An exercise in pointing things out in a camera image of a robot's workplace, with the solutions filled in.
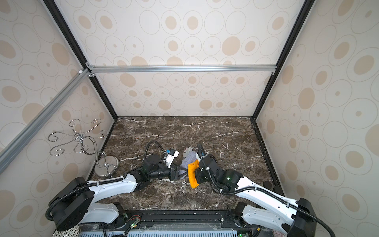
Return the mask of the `orange microfiber cloth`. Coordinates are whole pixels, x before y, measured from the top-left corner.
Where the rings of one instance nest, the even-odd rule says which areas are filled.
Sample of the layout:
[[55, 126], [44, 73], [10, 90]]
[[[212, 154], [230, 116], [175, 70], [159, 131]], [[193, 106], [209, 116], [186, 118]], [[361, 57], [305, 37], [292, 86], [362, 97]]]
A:
[[195, 176], [196, 169], [199, 168], [198, 164], [199, 164], [198, 160], [196, 160], [195, 162], [191, 164], [188, 164], [188, 178], [189, 178], [190, 186], [193, 189], [199, 186], [196, 180], [196, 176]]

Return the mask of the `lavender fabric eyeglass case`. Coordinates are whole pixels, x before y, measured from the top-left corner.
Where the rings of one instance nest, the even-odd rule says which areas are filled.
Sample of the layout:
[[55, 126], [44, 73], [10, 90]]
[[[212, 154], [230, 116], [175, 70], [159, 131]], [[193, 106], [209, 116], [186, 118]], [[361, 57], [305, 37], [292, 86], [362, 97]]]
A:
[[197, 152], [196, 151], [184, 152], [182, 163], [181, 163], [180, 167], [187, 169], [188, 165], [194, 163], [195, 161], [197, 161]]

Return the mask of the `newspaper print eyeglass case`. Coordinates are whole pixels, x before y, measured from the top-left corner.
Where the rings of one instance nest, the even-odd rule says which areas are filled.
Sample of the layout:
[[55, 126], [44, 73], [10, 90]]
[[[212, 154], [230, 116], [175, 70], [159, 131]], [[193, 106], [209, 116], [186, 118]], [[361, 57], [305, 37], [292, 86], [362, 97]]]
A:
[[186, 157], [190, 152], [192, 152], [192, 147], [188, 147], [183, 152], [183, 157]]

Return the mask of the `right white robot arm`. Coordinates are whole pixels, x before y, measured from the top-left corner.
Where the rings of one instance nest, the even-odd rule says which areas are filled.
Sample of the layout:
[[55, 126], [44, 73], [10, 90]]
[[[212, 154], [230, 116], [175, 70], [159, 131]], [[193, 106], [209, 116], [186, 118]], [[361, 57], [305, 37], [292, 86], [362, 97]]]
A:
[[223, 170], [210, 154], [202, 154], [188, 165], [188, 177], [193, 188], [209, 182], [219, 194], [236, 195], [259, 205], [259, 208], [250, 205], [242, 208], [239, 218], [246, 224], [267, 227], [288, 237], [314, 237], [316, 227], [320, 225], [330, 236], [335, 236], [334, 231], [317, 217], [308, 200], [284, 197], [238, 171]]

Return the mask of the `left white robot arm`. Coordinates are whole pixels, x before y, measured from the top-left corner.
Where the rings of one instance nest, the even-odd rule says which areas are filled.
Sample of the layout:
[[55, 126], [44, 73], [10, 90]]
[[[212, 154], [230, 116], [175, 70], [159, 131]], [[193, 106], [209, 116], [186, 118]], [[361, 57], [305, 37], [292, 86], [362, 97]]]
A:
[[101, 200], [147, 187], [152, 179], [179, 180], [187, 169], [167, 165], [159, 155], [148, 156], [141, 164], [124, 175], [100, 181], [72, 180], [48, 204], [45, 218], [55, 223], [58, 231], [66, 231], [80, 223], [112, 223], [120, 216], [117, 205], [102, 205]]

